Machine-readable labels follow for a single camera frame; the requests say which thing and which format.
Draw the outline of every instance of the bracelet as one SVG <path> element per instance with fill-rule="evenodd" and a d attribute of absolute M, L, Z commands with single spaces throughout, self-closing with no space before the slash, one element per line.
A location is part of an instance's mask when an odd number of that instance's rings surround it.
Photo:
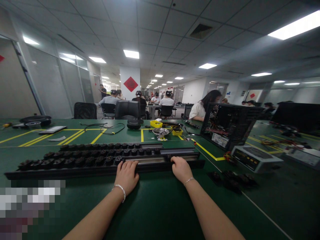
<path fill-rule="evenodd" d="M 121 188 L 121 189 L 122 189 L 122 191 L 123 191 L 123 195 L 124 195 L 124 199 L 123 199 L 123 201 L 122 201 L 122 203 L 123 203 L 123 202 L 124 202 L 124 200 L 126 200 L 126 192 L 124 191 L 123 187 L 121 187 L 121 185 L 119 185 L 119 184 L 113 185 L 112 190 L 113 190 L 115 187 L 119 187 L 119 188 Z"/>
<path fill-rule="evenodd" d="M 192 179 L 194 179 L 194 178 L 193 178 L 193 177 L 192 177 L 192 178 L 189 178 L 189 179 L 184 183 L 183 186 L 186 186 L 187 182 L 191 181 Z"/>

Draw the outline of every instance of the black chair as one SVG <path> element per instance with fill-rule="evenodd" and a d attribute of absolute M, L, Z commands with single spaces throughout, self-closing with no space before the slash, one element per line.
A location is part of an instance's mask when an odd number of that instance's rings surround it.
<path fill-rule="evenodd" d="M 97 106 L 94 103 L 75 103 L 74 119 L 97 119 Z"/>
<path fill-rule="evenodd" d="M 174 115 L 172 114 L 172 116 L 176 116 L 176 111 L 177 111 L 177 109 L 176 108 L 173 108 L 172 110 L 174 110 Z"/>
<path fill-rule="evenodd" d="M 137 101 L 117 101 L 115 119 L 139 119 L 140 103 Z"/>
<path fill-rule="evenodd" d="M 115 105 L 115 104 L 111 104 L 111 103 L 101 103 L 101 109 L 102 109 L 103 119 L 105 119 L 105 117 L 114 118 L 114 116 L 115 116 L 115 108 L 116 108 L 116 105 Z"/>
<path fill-rule="evenodd" d="M 145 119 L 147 119 L 146 106 L 147 105 L 141 105 L 140 104 L 140 117 L 141 118 L 144 117 Z"/>
<path fill-rule="evenodd" d="M 160 114 L 160 116 L 164 116 L 165 119 L 167 117 L 172 116 L 172 109 L 173 109 L 173 106 L 164 106 L 164 105 L 162 105 L 161 106 L 161 114 Z"/>

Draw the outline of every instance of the yellow container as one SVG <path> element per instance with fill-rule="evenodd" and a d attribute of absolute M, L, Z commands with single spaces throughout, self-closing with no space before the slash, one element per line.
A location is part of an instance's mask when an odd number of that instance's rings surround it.
<path fill-rule="evenodd" d="M 183 133 L 182 129 L 179 132 L 172 131 L 173 136 L 182 136 L 182 133 Z"/>
<path fill-rule="evenodd" d="M 162 127 L 162 122 L 158 122 L 158 121 L 154 120 L 154 121 L 150 122 L 150 125 L 154 128 L 158 128 L 158 127 Z"/>

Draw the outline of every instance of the metal bowl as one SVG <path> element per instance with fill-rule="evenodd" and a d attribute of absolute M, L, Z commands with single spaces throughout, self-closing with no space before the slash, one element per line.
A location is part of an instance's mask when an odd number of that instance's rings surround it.
<path fill-rule="evenodd" d="M 157 136 L 157 138 L 162 138 L 169 134 L 169 130 L 165 128 L 155 128 L 152 130 L 152 132 Z"/>

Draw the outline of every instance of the red diamond decoration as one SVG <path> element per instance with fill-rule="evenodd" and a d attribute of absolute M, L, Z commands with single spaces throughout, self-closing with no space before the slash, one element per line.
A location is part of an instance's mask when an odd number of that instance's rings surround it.
<path fill-rule="evenodd" d="M 130 92 L 135 90 L 135 88 L 138 86 L 138 84 L 132 77 L 129 77 L 128 80 L 126 80 L 123 85 L 125 85 Z"/>

